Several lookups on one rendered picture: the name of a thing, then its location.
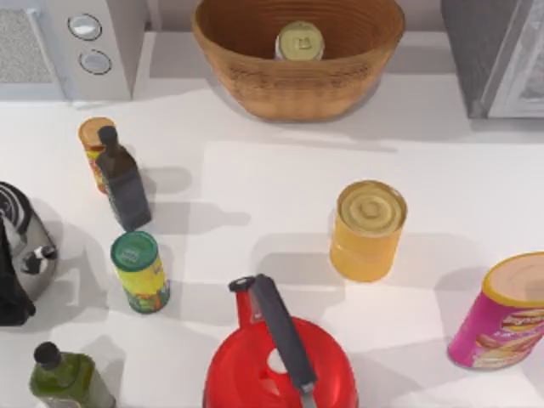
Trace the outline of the silver and black kettle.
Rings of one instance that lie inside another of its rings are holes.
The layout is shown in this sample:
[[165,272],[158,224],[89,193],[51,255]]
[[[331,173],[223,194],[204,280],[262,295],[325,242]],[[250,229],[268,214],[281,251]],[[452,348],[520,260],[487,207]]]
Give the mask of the silver and black kettle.
[[23,326],[51,283],[58,250],[28,197],[0,181],[0,327]]

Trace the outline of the pink snack can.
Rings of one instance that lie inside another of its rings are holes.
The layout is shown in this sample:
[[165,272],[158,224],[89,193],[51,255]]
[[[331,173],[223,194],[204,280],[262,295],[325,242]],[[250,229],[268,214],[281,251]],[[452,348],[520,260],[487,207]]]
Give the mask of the pink snack can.
[[492,267],[447,353],[457,365],[496,370],[524,360],[544,337],[544,252]]

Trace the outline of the pale grey cabinet door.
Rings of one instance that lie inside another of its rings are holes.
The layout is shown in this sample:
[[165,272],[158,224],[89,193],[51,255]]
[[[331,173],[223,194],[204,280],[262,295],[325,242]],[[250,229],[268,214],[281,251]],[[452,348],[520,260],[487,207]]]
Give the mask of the pale grey cabinet door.
[[544,0],[518,0],[496,59],[488,116],[544,119]]

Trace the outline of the large round microwave knob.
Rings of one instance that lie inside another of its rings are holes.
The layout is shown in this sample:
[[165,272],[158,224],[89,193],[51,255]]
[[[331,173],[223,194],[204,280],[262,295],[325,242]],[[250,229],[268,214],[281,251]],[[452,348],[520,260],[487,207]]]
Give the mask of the large round microwave knob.
[[67,20],[70,33],[83,41],[95,41],[102,34],[102,25],[91,14],[79,14],[71,16]]

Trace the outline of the pale microwave oven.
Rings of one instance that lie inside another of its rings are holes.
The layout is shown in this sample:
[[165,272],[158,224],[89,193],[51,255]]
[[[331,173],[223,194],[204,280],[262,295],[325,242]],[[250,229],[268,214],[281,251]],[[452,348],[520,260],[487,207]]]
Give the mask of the pale microwave oven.
[[[136,81],[145,30],[149,22],[146,0],[44,0],[56,35],[62,47],[65,69],[66,101],[94,103],[130,100]],[[67,20],[74,15],[91,14],[102,25],[95,41],[74,37]],[[111,70],[103,76],[87,73],[79,65],[80,53],[92,49],[107,54]]]

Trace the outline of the pale green lidded can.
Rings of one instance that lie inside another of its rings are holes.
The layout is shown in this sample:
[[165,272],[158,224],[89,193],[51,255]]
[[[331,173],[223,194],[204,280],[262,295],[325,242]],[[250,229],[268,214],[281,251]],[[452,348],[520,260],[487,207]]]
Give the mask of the pale green lidded can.
[[321,31],[307,21],[285,25],[275,39],[275,60],[317,61],[325,51]]

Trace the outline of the orange and red can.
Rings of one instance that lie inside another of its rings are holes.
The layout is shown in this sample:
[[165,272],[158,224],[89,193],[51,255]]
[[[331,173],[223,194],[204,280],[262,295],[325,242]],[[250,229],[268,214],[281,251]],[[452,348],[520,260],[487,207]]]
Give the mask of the orange and red can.
[[78,136],[82,142],[83,149],[85,150],[89,166],[92,169],[97,188],[104,194],[106,191],[102,175],[98,166],[96,165],[96,160],[104,149],[104,146],[100,142],[98,131],[105,126],[114,127],[115,124],[107,117],[96,116],[87,119],[78,129]]

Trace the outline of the dark glass bottle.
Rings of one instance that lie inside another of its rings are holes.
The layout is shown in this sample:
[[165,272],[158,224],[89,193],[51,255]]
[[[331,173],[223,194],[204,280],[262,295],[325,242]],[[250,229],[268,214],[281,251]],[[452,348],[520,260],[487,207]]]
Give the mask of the dark glass bottle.
[[120,144],[113,125],[98,131],[103,150],[96,159],[110,207],[125,231],[134,231],[151,221],[151,210],[139,167]]

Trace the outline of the small round microwave knob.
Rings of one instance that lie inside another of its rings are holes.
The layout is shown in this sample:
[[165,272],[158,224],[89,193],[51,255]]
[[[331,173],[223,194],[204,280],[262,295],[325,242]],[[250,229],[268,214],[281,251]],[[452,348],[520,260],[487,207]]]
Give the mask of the small round microwave knob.
[[80,53],[78,61],[87,73],[95,76],[103,76],[112,68],[110,57],[96,49]]

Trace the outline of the microwave door with grey window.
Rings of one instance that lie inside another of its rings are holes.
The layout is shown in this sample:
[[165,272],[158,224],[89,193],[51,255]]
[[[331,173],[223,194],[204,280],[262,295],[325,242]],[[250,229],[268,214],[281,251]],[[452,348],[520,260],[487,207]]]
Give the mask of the microwave door with grey window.
[[0,0],[0,101],[67,99],[55,40],[44,0]]

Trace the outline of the green lidded yellow can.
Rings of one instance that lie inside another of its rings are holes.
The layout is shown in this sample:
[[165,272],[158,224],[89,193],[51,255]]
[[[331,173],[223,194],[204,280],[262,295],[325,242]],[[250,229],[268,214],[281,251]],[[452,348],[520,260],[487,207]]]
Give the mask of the green lidded yellow can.
[[152,235],[145,231],[120,235],[110,247],[110,259],[133,310],[148,315],[167,305],[170,285]]

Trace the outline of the green bottle with black cap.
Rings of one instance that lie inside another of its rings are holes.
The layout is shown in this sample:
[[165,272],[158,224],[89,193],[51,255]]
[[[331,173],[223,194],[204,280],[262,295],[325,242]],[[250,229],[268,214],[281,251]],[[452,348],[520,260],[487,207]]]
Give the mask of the green bottle with black cap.
[[116,408],[116,399],[90,356],[62,352],[56,344],[43,342],[33,357],[29,389],[46,408]]

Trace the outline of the woven brown basket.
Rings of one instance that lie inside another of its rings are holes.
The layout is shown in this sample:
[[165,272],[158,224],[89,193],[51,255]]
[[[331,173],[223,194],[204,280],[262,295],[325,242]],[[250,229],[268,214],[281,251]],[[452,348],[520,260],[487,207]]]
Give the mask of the woven brown basket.
[[[275,39],[300,20],[324,37],[322,59],[275,59]],[[396,0],[200,0],[191,23],[229,94],[248,113],[281,122],[350,110],[378,83],[405,31]]]

